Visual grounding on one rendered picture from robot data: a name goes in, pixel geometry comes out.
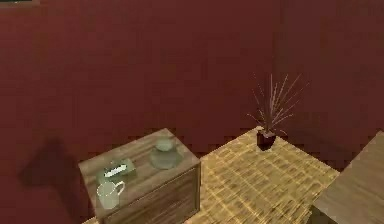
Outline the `wooden chest of drawers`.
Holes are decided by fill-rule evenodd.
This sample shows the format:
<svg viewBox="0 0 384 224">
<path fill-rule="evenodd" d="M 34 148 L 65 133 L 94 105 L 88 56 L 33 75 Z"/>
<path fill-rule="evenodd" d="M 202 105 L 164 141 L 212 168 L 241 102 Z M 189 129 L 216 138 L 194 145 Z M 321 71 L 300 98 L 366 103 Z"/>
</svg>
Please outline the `wooden chest of drawers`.
<svg viewBox="0 0 384 224">
<path fill-rule="evenodd" d="M 163 138 L 173 139 L 183 156 L 168 170 L 150 162 L 150 152 Z M 120 203 L 104 209 L 96 193 L 101 184 L 96 175 L 111 161 L 124 159 L 134 163 L 136 175 L 117 181 L 125 182 Z M 200 209 L 200 160 L 166 128 L 85 160 L 79 169 L 99 224 L 183 224 Z"/>
</svg>

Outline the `dry house plant dark pot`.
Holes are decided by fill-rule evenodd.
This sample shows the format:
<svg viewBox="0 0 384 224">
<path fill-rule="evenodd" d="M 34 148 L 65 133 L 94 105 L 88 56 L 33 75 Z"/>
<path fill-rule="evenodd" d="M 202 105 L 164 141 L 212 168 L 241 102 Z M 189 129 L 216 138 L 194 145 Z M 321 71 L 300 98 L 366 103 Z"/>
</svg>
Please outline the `dry house plant dark pot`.
<svg viewBox="0 0 384 224">
<path fill-rule="evenodd" d="M 263 85 L 258 85 L 258 93 L 252 91 L 256 102 L 256 113 L 248 113 L 257 122 L 256 143 L 262 150 L 269 150 L 278 134 L 287 135 L 281 128 L 281 123 L 293 116 L 293 108 L 300 102 L 301 92 L 308 86 L 299 87 L 301 74 L 292 81 L 286 74 L 282 81 L 278 81 L 270 74 Z"/>
</svg>

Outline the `pale green mug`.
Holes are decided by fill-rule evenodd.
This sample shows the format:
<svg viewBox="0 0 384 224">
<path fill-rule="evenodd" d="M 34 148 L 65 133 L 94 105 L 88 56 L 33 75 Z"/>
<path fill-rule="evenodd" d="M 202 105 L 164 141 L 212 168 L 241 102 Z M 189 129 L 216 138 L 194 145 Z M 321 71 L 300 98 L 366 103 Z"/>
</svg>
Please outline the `pale green mug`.
<svg viewBox="0 0 384 224">
<path fill-rule="evenodd" d="M 104 182 L 97 187 L 96 193 L 104 209 L 113 209 L 120 203 L 120 195 L 125 189 L 125 182 Z"/>
</svg>

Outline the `wooden table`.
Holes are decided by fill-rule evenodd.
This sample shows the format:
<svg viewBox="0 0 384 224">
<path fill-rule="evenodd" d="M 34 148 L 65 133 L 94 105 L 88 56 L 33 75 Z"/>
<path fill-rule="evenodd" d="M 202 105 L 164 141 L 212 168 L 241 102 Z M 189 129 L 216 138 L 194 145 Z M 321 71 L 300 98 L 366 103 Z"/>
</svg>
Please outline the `wooden table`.
<svg viewBox="0 0 384 224">
<path fill-rule="evenodd" d="M 384 131 L 321 192 L 306 224 L 384 224 Z"/>
</svg>

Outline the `framed wall picture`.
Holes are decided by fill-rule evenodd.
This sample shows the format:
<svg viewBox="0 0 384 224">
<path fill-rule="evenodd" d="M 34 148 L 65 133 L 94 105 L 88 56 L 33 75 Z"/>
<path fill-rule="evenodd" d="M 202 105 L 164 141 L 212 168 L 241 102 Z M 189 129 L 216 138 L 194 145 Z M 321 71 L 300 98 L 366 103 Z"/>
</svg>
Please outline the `framed wall picture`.
<svg viewBox="0 0 384 224">
<path fill-rule="evenodd" d="M 0 0 L 0 9 L 39 6 L 41 0 Z"/>
</svg>

